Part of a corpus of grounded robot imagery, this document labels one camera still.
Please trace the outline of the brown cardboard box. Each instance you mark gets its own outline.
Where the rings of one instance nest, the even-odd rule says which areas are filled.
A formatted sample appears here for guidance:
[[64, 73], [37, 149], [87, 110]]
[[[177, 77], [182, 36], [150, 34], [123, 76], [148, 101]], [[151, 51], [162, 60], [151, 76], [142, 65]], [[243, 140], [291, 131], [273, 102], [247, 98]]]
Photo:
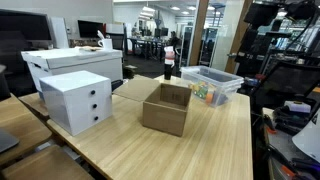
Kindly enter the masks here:
[[191, 100], [186, 87], [158, 80], [129, 80], [114, 90], [116, 95], [143, 103], [142, 125], [181, 137]]

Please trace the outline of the large white storage box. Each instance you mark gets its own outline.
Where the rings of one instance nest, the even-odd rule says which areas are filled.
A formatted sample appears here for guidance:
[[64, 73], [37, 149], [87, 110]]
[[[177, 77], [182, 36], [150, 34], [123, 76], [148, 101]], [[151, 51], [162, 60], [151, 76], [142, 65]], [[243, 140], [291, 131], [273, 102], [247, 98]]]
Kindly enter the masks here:
[[40, 98], [43, 98], [43, 93], [39, 79], [47, 76], [86, 70], [111, 81], [123, 79], [123, 54], [120, 50], [65, 48], [22, 51], [21, 56], [28, 65]]

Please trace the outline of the black bottle with cups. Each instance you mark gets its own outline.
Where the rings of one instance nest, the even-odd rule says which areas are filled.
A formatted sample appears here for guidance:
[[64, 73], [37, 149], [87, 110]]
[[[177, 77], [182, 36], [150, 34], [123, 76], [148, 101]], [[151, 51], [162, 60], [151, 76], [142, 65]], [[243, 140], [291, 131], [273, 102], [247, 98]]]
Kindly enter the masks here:
[[175, 52], [172, 46], [166, 46], [165, 51], [165, 72], [164, 77], [166, 80], [171, 79], [172, 69], [175, 66]]

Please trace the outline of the colourful toy blocks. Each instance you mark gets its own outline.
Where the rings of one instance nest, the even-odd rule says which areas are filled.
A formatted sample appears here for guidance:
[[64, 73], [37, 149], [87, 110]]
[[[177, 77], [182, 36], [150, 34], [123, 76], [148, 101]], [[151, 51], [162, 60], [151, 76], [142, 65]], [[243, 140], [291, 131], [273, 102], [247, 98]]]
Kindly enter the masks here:
[[194, 95], [203, 99], [206, 103], [212, 102], [213, 94], [209, 92], [207, 86], [203, 84], [189, 84], [188, 87], [192, 89]]

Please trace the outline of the clear plastic bin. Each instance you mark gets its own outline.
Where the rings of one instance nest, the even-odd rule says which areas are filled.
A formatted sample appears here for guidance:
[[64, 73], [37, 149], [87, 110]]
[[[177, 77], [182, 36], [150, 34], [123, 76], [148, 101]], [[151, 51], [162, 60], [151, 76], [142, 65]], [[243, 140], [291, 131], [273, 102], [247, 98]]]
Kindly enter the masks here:
[[233, 99], [233, 95], [244, 83], [244, 78], [207, 66], [188, 66], [181, 68], [181, 85], [188, 87], [189, 84], [203, 84], [213, 94], [211, 103], [202, 102], [212, 107], [223, 105]]

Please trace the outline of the white mug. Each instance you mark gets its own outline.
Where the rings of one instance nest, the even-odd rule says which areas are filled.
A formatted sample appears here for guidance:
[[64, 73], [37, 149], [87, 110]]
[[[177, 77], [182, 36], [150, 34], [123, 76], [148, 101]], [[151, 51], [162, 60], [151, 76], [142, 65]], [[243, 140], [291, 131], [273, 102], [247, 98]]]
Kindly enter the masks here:
[[97, 31], [97, 35], [100, 38], [98, 41], [98, 45], [104, 49], [104, 50], [112, 50], [113, 49], [113, 44], [112, 44], [112, 39], [110, 38], [109, 35], [103, 35], [100, 30]]

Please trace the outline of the white three-drawer cabinet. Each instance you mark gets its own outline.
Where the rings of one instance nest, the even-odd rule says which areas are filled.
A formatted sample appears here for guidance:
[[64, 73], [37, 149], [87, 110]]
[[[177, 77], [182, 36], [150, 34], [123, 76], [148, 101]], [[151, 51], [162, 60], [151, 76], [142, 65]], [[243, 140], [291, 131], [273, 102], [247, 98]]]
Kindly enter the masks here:
[[112, 115], [111, 80], [77, 71], [40, 79], [50, 118], [76, 136]]

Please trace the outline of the black computer monitor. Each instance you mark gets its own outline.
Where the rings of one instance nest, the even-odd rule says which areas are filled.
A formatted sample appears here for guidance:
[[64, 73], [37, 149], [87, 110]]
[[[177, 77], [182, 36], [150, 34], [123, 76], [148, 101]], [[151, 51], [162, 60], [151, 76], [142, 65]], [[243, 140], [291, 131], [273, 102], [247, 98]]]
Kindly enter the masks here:
[[47, 15], [0, 9], [0, 40], [52, 45]]

